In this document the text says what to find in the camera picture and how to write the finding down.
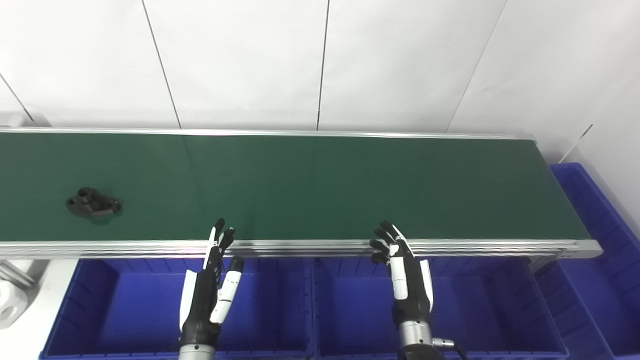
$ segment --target robotic hand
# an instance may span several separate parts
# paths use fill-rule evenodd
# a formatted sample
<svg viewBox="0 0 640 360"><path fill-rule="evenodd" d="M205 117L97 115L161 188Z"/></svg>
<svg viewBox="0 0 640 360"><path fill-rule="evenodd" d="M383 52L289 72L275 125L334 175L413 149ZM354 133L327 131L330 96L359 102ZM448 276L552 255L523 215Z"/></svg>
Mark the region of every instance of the robotic hand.
<svg viewBox="0 0 640 360"><path fill-rule="evenodd" d="M377 237L369 245L377 251L373 263L383 263L391 275L394 289L392 317L400 332L398 360L444 360L436 347L455 349L462 360L467 357L453 341L431 337L433 287L428 260L419 261L398 228L386 221L375 230Z"/></svg>
<svg viewBox="0 0 640 360"><path fill-rule="evenodd" d="M218 346L220 327L227 317L244 268L244 259L231 259L220 286L222 257L234 241L234 228L222 231L224 219L211 229L205 262L198 273L187 271L180 306L179 360L211 360Z"/></svg>

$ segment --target blue plastic bin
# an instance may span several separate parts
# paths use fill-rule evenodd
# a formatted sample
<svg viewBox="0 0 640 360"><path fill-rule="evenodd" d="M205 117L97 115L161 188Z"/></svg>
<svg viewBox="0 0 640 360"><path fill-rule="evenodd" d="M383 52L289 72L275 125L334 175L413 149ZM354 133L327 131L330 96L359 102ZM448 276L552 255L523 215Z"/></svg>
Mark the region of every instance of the blue plastic bin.
<svg viewBox="0 0 640 360"><path fill-rule="evenodd" d="M565 359L524 258L433 258L432 333L469 359ZM316 359L395 359L387 269L368 258L315 260ZM454 352L448 359L458 359Z"/></svg>
<svg viewBox="0 0 640 360"><path fill-rule="evenodd" d="M640 243L580 164L551 169L604 250L536 273L570 359L640 360Z"/></svg>
<svg viewBox="0 0 640 360"><path fill-rule="evenodd" d="M246 259L216 358L310 356L311 266ZM187 268L202 268L202 259L80 260L40 358L177 358Z"/></svg>

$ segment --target black mechanical part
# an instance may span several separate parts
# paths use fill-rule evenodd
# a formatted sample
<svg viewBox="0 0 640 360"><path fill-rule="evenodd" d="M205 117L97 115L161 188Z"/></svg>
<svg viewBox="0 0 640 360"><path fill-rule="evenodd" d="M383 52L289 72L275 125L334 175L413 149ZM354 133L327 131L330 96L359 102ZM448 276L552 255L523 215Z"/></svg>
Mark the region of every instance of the black mechanical part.
<svg viewBox="0 0 640 360"><path fill-rule="evenodd" d="M99 217L122 210L118 199L101 194L88 186L80 188L75 196L67 199L67 209L81 217Z"/></svg>

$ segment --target cable connector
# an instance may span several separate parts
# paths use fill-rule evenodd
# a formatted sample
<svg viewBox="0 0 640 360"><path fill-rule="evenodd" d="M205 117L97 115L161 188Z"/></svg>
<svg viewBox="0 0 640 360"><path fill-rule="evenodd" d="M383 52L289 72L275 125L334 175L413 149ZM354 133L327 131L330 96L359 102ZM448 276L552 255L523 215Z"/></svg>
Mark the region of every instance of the cable connector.
<svg viewBox="0 0 640 360"><path fill-rule="evenodd" d="M435 347L452 348L458 353L461 360L468 360L467 353L460 347L460 345L453 342L453 340L432 338L431 344Z"/></svg>
<svg viewBox="0 0 640 360"><path fill-rule="evenodd" d="M431 339L431 344L433 344L433 346L435 346L435 347L450 347L450 348L453 348L453 347L456 346L456 344L453 342L453 340L441 339L441 338L432 338Z"/></svg>

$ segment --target white wall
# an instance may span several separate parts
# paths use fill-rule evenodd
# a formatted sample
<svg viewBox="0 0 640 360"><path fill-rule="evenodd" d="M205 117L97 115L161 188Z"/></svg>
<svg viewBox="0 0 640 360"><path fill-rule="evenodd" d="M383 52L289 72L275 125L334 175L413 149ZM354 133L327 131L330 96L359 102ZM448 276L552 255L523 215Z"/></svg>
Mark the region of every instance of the white wall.
<svg viewBox="0 0 640 360"><path fill-rule="evenodd" d="M9 87L6 86L2 78L0 78L0 113L3 112L20 113L20 115L26 116L18 100L16 100Z"/></svg>
<svg viewBox="0 0 640 360"><path fill-rule="evenodd" d="M449 131L532 133L566 154L640 59L636 0L509 0Z"/></svg>
<svg viewBox="0 0 640 360"><path fill-rule="evenodd" d="M0 74L54 126L315 129L319 118L320 129L530 133L558 161L591 124L575 151L596 156L585 144L605 136L604 118L631 114L613 109L639 81L637 19L636 0L5 1ZM21 111L2 83L0 111Z"/></svg>
<svg viewBox="0 0 640 360"><path fill-rule="evenodd" d="M320 129L444 132L505 0L332 0Z"/></svg>
<svg viewBox="0 0 640 360"><path fill-rule="evenodd" d="M137 1L0 2L0 73L53 126L177 127Z"/></svg>
<svg viewBox="0 0 640 360"><path fill-rule="evenodd" d="M584 165L627 224L640 235L640 61L614 101L565 161Z"/></svg>
<svg viewBox="0 0 640 360"><path fill-rule="evenodd" d="M145 4L182 127L316 129L326 0Z"/></svg>

